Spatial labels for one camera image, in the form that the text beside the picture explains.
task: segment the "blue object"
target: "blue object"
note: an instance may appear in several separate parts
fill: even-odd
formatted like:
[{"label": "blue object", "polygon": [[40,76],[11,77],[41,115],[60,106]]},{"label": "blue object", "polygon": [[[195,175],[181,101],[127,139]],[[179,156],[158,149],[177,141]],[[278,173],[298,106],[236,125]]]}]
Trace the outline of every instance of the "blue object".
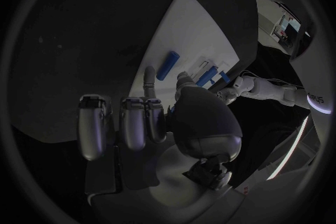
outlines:
[{"label": "blue object", "polygon": [[229,82],[230,82],[229,77],[227,76],[226,73],[224,73],[224,71],[220,72],[220,75],[221,75],[221,77],[224,79],[224,81],[225,81],[226,83],[229,83]]},{"label": "blue object", "polygon": [[217,67],[213,66],[208,71],[206,71],[197,81],[196,85],[203,87],[211,78],[218,73]]},{"label": "blue object", "polygon": [[178,53],[170,52],[160,70],[157,72],[156,78],[161,81],[164,80],[179,58],[180,55]]}]

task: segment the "dark background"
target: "dark background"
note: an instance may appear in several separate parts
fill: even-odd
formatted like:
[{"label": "dark background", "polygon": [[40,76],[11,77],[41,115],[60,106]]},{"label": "dark background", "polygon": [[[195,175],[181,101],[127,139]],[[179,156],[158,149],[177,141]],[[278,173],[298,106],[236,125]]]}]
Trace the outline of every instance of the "dark background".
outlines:
[{"label": "dark background", "polygon": [[[1,29],[0,34],[3,35],[7,25],[8,19],[20,0],[2,0],[1,2]],[[334,0],[321,0],[324,6],[329,9],[329,14],[332,15],[335,11]],[[291,67],[285,65],[286,56],[279,54],[280,52],[273,52],[274,49],[258,48],[258,57],[255,63],[252,64],[249,70],[255,72],[261,77],[277,77],[287,80],[292,83],[296,77],[291,74]],[[270,70],[268,73],[263,73],[265,66]],[[263,127],[263,122],[278,122],[281,126],[286,123],[289,128],[293,128],[299,124],[302,111],[292,111],[286,107],[275,104],[273,101],[264,101],[262,104],[265,108],[265,113],[260,115],[256,113],[256,105],[260,111],[261,101],[240,98],[230,105],[230,108],[237,117],[240,118],[242,129],[244,132],[244,145],[248,148],[254,134],[259,128]],[[86,203],[86,197],[83,193],[83,176],[85,172],[85,161],[81,158],[77,151],[76,142],[67,142],[60,144],[43,144],[34,139],[24,135],[18,130],[14,129],[18,145],[24,156],[27,165],[39,184],[43,187],[48,195],[69,213],[75,219],[82,223],[94,223],[90,208]],[[242,154],[239,161],[243,163],[246,158],[247,149],[242,149]],[[23,199],[20,193],[16,190],[13,180],[9,177],[7,170],[1,166],[3,179],[3,197],[1,199],[0,211],[3,217],[8,217],[6,223],[21,223],[22,220],[36,221],[36,223],[43,223],[33,208]],[[236,183],[242,181],[247,174],[239,173],[236,177]],[[314,213],[318,223],[330,220],[328,223],[333,223],[334,217],[331,212],[334,208],[334,194],[333,185],[321,186],[323,190],[322,195],[329,197],[329,199],[320,200],[315,203],[310,212]]]}]

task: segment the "light strip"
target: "light strip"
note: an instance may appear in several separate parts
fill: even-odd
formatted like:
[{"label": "light strip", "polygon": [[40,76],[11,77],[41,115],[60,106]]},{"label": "light strip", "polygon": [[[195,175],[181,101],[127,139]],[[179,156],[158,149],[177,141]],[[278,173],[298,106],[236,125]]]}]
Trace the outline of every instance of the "light strip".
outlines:
[{"label": "light strip", "polygon": [[300,131],[299,131],[299,133],[298,133],[298,135],[297,135],[297,137],[296,137],[296,139],[295,139],[295,141],[294,141],[291,149],[289,150],[289,152],[287,153],[287,155],[285,156],[285,158],[282,160],[282,162],[279,164],[279,166],[276,168],[276,170],[269,176],[269,178],[267,180],[276,177],[277,174],[280,172],[280,170],[284,167],[284,165],[286,164],[286,162],[290,159],[293,151],[295,150],[295,148],[296,148],[296,146],[297,146],[297,144],[298,144],[298,142],[299,142],[299,140],[300,140],[300,138],[301,138],[301,136],[302,136],[302,134],[303,134],[303,132],[305,130],[307,120],[308,120],[308,117],[305,118],[305,120],[304,120],[304,122],[303,122],[303,124],[301,126],[301,129],[300,129]]},{"label": "light strip", "polygon": [[307,95],[307,100],[308,100],[308,103],[311,105],[312,108],[316,109],[317,111],[321,112],[321,113],[324,113],[324,114],[331,114],[332,111],[331,110],[326,110],[326,109],[322,109],[322,108],[319,108],[317,105],[315,105],[309,98],[309,96]]}]

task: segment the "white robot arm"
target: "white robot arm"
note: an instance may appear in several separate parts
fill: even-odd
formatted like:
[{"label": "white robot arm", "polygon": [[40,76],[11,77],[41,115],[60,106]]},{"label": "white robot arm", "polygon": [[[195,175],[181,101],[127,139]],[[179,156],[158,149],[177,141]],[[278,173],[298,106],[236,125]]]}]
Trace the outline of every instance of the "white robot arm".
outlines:
[{"label": "white robot arm", "polygon": [[298,90],[293,85],[277,86],[264,78],[241,76],[233,87],[224,88],[217,94],[227,105],[239,96],[258,100],[277,100],[283,105],[298,105],[309,109],[307,93],[304,89]]}]

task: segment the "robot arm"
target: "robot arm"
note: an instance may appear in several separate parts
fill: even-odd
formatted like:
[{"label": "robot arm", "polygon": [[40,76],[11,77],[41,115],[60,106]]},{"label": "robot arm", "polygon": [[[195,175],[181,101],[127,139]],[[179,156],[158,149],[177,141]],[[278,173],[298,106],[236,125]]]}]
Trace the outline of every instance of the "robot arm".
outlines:
[{"label": "robot arm", "polygon": [[233,87],[223,89],[218,95],[227,105],[243,96],[258,100],[272,99],[283,105],[309,109],[305,90],[298,90],[293,85],[277,86],[259,77],[238,77]]}]

